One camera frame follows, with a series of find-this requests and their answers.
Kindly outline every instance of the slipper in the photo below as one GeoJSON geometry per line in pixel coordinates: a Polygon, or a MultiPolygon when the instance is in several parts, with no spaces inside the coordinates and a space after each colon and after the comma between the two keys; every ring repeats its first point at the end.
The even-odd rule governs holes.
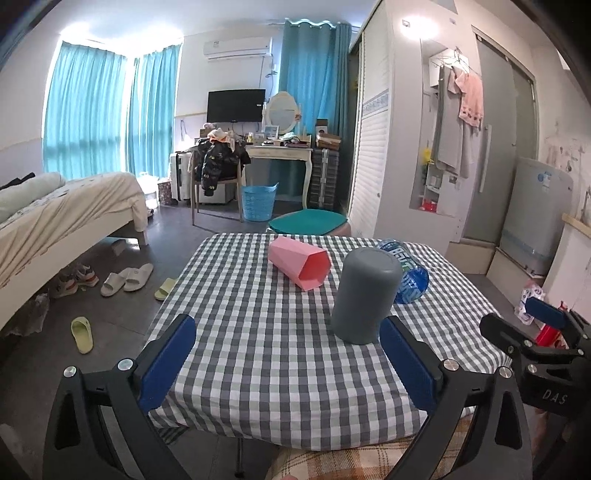
{"type": "Polygon", "coordinates": [[[124,268],[119,273],[111,272],[103,286],[100,288],[100,294],[104,297],[112,297],[115,295],[127,280],[127,275],[133,270],[132,268],[124,268]]]}
{"type": "Polygon", "coordinates": [[[154,297],[156,300],[164,301],[168,295],[170,295],[171,290],[176,285],[177,279],[176,278],[167,278],[164,280],[164,283],[160,285],[160,288],[156,290],[154,293],[154,297]]]}
{"type": "Polygon", "coordinates": [[[154,266],[151,263],[146,263],[139,268],[131,268],[123,289],[125,291],[139,290],[146,285],[153,270],[154,266]]]}
{"type": "Polygon", "coordinates": [[[70,326],[72,335],[76,341],[76,346],[80,353],[88,353],[92,350],[92,331],[90,331],[90,322],[85,317],[77,317],[72,320],[70,326]]]}

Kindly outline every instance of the white bedsheet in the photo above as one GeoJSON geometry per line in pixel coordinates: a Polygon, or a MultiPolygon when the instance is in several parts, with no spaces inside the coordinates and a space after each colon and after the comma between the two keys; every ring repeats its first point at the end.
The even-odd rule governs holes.
{"type": "Polygon", "coordinates": [[[0,223],[0,288],[31,260],[107,213],[131,209],[135,230],[148,225],[145,197],[131,173],[67,182],[0,223]]]}

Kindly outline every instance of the plastic bag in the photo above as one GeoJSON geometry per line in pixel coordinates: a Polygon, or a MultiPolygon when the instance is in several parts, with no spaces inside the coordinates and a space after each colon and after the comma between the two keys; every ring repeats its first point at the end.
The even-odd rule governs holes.
{"type": "Polygon", "coordinates": [[[533,280],[529,280],[521,292],[521,301],[519,302],[519,305],[515,307],[515,315],[517,318],[519,318],[519,320],[521,320],[525,325],[531,325],[531,322],[534,321],[534,318],[525,312],[525,302],[530,297],[544,300],[545,296],[546,293],[544,290],[542,290],[542,287],[540,287],[533,280]]]}

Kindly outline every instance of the television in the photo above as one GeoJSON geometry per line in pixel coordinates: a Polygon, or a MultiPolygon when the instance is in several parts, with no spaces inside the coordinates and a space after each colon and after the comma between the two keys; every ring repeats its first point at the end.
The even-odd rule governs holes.
{"type": "Polygon", "coordinates": [[[265,90],[219,90],[209,92],[207,121],[261,122],[265,90]]]}

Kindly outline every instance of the blue plastic bottle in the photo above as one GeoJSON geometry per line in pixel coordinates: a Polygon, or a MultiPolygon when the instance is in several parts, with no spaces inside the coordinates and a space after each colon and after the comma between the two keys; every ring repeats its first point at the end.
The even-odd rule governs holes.
{"type": "Polygon", "coordinates": [[[402,265],[402,282],[394,303],[412,303],[420,298],[429,286],[429,272],[410,254],[404,244],[396,240],[382,240],[378,248],[395,256],[402,265]]]}

